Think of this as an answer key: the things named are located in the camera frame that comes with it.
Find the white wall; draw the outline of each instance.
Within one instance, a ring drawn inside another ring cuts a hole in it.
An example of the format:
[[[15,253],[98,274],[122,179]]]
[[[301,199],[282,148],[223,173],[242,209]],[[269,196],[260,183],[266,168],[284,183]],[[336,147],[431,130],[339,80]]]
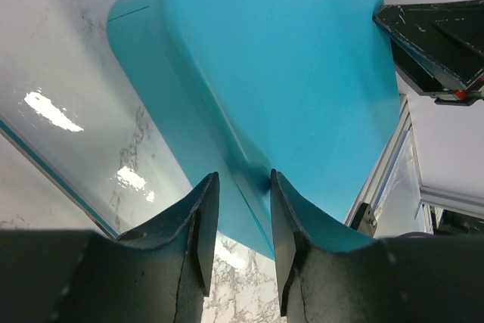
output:
[[[98,227],[0,135],[0,228]]]
[[[460,0],[385,0],[387,4]],[[484,197],[484,102],[471,107],[437,106],[408,94],[423,185]]]

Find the white marble surface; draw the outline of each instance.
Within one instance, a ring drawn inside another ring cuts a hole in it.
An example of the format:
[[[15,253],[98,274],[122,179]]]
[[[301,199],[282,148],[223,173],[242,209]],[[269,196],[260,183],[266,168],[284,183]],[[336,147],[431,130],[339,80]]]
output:
[[[109,48],[115,1],[0,0],[0,117],[125,231],[191,186]],[[219,235],[213,274],[203,322],[281,321],[271,260]]]
[[[99,228],[0,134],[0,229]]]

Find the black metal bracket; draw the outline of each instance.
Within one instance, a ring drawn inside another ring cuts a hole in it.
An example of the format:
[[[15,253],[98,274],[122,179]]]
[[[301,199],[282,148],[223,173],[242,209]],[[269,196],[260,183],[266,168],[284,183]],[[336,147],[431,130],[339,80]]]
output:
[[[355,217],[351,222],[350,228],[372,238],[377,231],[377,226],[377,218],[375,217],[371,206],[368,203],[360,203]]]
[[[396,69],[436,104],[484,98],[484,1],[384,5],[374,22],[390,37]]]

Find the turquoise plastic container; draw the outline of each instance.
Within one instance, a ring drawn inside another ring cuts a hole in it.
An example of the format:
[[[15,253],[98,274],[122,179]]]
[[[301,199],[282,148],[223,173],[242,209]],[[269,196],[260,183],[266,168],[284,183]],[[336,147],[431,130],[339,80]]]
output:
[[[399,118],[382,0],[119,0],[111,48],[193,185],[221,180],[219,230],[273,256],[282,171],[343,221]]]

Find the glossy reflective surface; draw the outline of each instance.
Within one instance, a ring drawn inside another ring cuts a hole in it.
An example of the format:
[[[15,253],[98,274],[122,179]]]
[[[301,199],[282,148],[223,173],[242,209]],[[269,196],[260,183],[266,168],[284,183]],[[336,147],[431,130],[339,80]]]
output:
[[[106,40],[115,0],[0,0],[0,116],[123,232],[191,186]]]

